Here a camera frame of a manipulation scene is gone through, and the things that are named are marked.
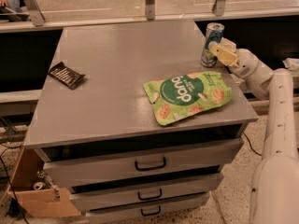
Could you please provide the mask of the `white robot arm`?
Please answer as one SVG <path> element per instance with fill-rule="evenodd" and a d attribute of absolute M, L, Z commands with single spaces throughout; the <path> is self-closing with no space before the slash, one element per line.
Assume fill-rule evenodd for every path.
<path fill-rule="evenodd" d="M 292 74 L 273 70 L 251 51 L 223 38 L 208 50 L 243 79 L 255 97 L 269 100 L 262 160 L 251 182 L 249 224 L 299 224 L 299 157 Z"/>

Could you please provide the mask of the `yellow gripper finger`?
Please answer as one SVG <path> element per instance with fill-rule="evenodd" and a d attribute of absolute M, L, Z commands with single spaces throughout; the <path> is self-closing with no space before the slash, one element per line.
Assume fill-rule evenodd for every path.
<path fill-rule="evenodd" d="M 236 52 L 236 43 L 234 43 L 233 41 L 223 37 L 221 39 L 221 45 L 227 49 L 230 50 L 231 52 Z"/>
<path fill-rule="evenodd" d="M 220 44 L 213 45 L 210 51 L 225 66 L 234 66 L 237 63 L 237 55 Z"/>

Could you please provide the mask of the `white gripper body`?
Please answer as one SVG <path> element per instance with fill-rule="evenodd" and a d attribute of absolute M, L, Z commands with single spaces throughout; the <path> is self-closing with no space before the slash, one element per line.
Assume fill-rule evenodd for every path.
<path fill-rule="evenodd" d="M 236 51 L 236 65 L 229 68 L 230 72 L 239 78 L 254 78 L 260 60 L 248 49 L 238 49 Z"/>

